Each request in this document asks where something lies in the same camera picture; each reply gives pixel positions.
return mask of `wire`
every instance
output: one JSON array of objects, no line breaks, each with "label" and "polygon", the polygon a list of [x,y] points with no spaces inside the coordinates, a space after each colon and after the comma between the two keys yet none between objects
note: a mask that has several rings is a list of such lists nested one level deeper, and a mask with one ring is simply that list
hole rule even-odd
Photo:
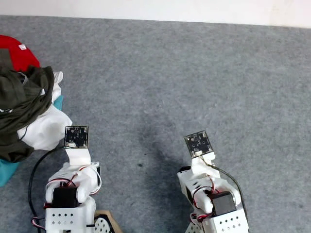
[{"label": "wire", "polygon": [[39,225],[39,221],[40,219],[38,218],[38,214],[37,212],[35,211],[35,208],[34,208],[34,205],[33,205],[33,201],[32,201],[32,186],[33,186],[33,180],[34,180],[34,176],[35,176],[35,171],[37,170],[39,164],[42,162],[42,160],[44,160],[48,155],[52,154],[53,152],[59,150],[59,149],[62,149],[63,147],[57,147],[57,148],[54,148],[52,150],[50,150],[49,152],[45,153],[38,161],[37,163],[35,164],[32,172],[31,172],[31,175],[30,175],[30,178],[29,178],[29,184],[28,184],[28,203],[29,203],[29,207],[31,209],[31,212],[33,213],[34,215],[34,219],[32,219],[32,221],[34,222],[34,224],[36,224],[37,226],[37,230],[38,230],[38,233],[41,233],[41,228],[40,228],[40,225]]},{"label": "wire", "polygon": [[67,178],[56,178],[56,179],[52,179],[52,180],[50,180],[48,183],[47,183],[47,185],[45,186],[46,187],[46,189],[47,189],[47,187],[51,184],[51,183],[54,183],[54,182],[62,182],[62,181],[66,181],[67,183],[65,183],[65,186],[69,186],[71,183],[75,186],[75,187],[77,187],[76,186],[76,184],[72,181],[72,179],[71,180],[69,180],[69,179],[67,179]]},{"label": "wire", "polygon": [[25,130],[25,133],[24,133],[24,135],[19,139],[19,141],[21,141],[21,140],[24,138],[24,136],[26,135],[28,126],[29,126],[29,125],[27,125],[26,130]]},{"label": "wire", "polygon": [[214,165],[208,164],[201,155],[199,155],[199,157],[203,160],[203,162],[206,164],[206,166],[210,166],[211,168],[213,168],[213,169],[215,169],[215,170],[225,174],[226,176],[228,176],[235,183],[235,185],[238,187],[238,190],[239,190],[239,193],[240,193],[240,196],[241,196],[242,206],[243,206],[243,209],[244,209],[244,212],[245,212],[245,217],[246,217],[246,220],[248,222],[247,210],[246,210],[246,206],[245,206],[245,203],[244,203],[244,197],[243,197],[243,193],[242,193],[242,190],[241,190],[241,187],[240,187],[238,181],[233,176],[231,176],[228,172],[220,169],[219,167],[216,167]]},{"label": "wire", "polygon": [[192,201],[193,201],[194,206],[195,206],[197,209],[200,209],[200,208],[196,205],[196,202],[195,202],[195,199],[194,199],[194,195],[197,193],[197,191],[201,190],[202,188],[211,188],[211,187],[210,187],[210,186],[201,186],[201,187],[197,188],[197,189],[194,191],[194,193],[193,193],[193,195],[192,195]]}]

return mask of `white plastic part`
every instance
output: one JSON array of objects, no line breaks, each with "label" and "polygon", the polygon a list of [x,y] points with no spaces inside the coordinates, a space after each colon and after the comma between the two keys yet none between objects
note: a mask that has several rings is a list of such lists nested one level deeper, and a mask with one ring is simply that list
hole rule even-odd
[{"label": "white plastic part", "polygon": [[52,182],[54,179],[68,179],[73,178],[74,184],[78,186],[77,188],[77,200],[79,203],[86,201],[88,196],[98,190],[98,173],[96,167],[99,166],[98,162],[92,162],[91,165],[86,166],[71,166],[69,163],[64,163],[63,167],[49,178],[49,182],[46,185],[45,199],[47,203],[52,203],[53,192],[56,187],[60,186],[60,181]]},{"label": "white plastic part", "polygon": [[244,209],[208,218],[203,222],[207,233],[248,233]]},{"label": "white plastic part", "polygon": [[203,230],[191,222],[185,233],[203,233]]},{"label": "white plastic part", "polygon": [[110,233],[111,229],[106,219],[99,217],[95,222],[95,233]]},{"label": "white plastic part", "polygon": [[46,232],[63,233],[63,230],[71,230],[71,233],[93,233],[94,227],[86,226],[94,224],[95,209],[96,203],[92,197],[75,208],[47,208]]},{"label": "white plastic part", "polygon": [[66,149],[69,163],[72,166],[82,166],[91,164],[91,155],[87,148]]}]

